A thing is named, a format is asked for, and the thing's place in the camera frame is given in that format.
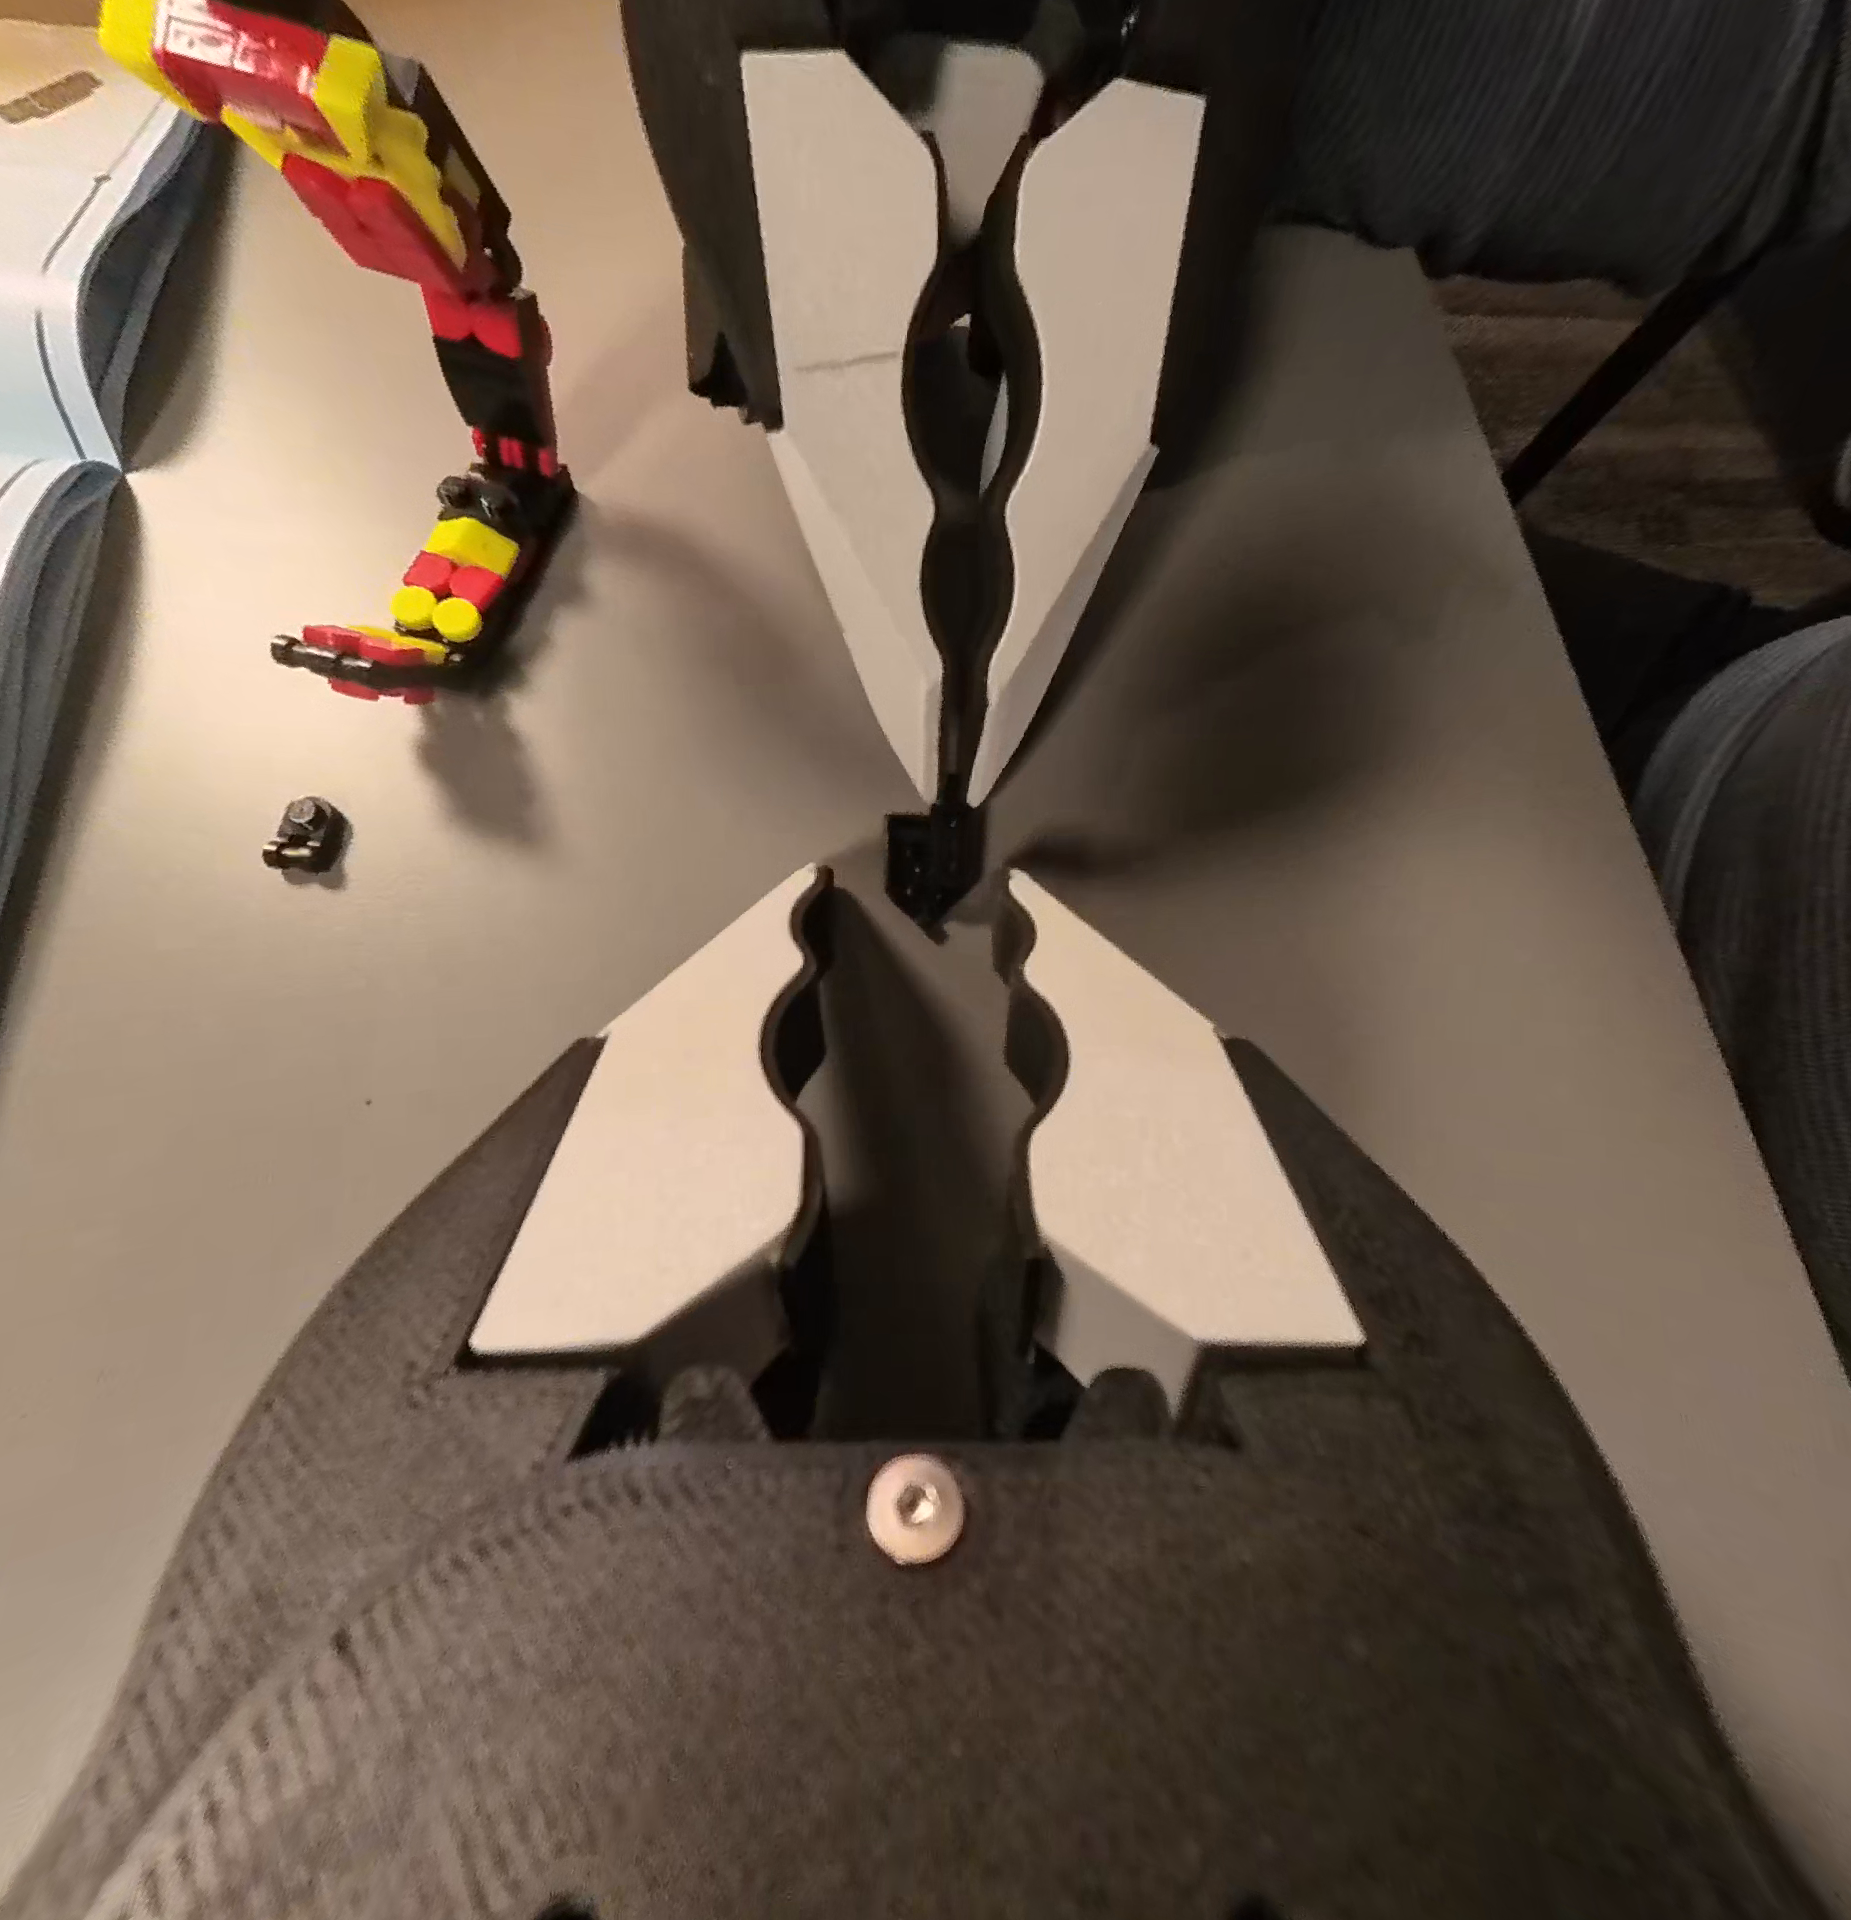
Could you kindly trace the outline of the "black chair base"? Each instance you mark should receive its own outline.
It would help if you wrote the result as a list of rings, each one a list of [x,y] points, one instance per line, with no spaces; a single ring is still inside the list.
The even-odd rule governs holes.
[[[1509,500],[1541,487],[1700,328],[1721,341],[1796,504],[1851,554],[1851,227],[1670,289],[1504,467]]]

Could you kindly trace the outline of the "black toy brick piece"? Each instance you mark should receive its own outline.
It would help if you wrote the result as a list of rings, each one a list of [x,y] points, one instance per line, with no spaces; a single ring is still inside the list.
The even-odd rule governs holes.
[[[286,878],[324,881],[337,874],[350,843],[353,824],[344,808],[321,795],[299,795],[282,808],[261,861]]]

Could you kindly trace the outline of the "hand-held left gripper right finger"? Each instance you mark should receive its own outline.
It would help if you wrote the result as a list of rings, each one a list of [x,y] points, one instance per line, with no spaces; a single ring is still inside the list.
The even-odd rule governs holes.
[[[1172,1423],[1221,1374],[1349,1362],[1364,1327],[1219,1028],[1024,870],[996,923],[1012,1141],[996,1422],[1096,1379],[1152,1381]]]

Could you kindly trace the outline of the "open instruction booklet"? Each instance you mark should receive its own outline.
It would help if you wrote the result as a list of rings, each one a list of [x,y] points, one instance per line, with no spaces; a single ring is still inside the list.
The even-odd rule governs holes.
[[[0,154],[0,962],[48,782],[152,310],[213,148],[158,97],[62,157]]]

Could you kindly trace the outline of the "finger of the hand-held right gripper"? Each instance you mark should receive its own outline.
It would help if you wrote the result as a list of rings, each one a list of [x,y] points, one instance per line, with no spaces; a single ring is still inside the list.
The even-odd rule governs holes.
[[[943,663],[922,598],[937,504],[906,366],[941,265],[941,159],[842,51],[744,51],[781,425],[769,447],[872,719],[924,806]]]
[[[1158,394],[1205,100],[1112,80],[1021,138],[986,208],[986,293],[1007,394],[980,510],[1003,544],[965,798],[1030,734],[1158,458]]]

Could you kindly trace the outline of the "small black toy brick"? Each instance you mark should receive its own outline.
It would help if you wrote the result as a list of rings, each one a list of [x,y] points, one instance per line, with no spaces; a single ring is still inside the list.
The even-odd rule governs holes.
[[[941,944],[948,919],[986,874],[986,808],[938,801],[887,818],[884,890],[927,940]]]

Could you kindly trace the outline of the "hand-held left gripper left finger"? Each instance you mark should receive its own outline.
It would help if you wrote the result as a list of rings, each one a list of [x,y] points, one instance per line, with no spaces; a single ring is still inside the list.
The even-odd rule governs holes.
[[[479,1362],[602,1362],[657,1401],[728,1369],[802,1437],[833,1332],[822,1149],[833,872],[795,869],[597,1035],[468,1334]]]

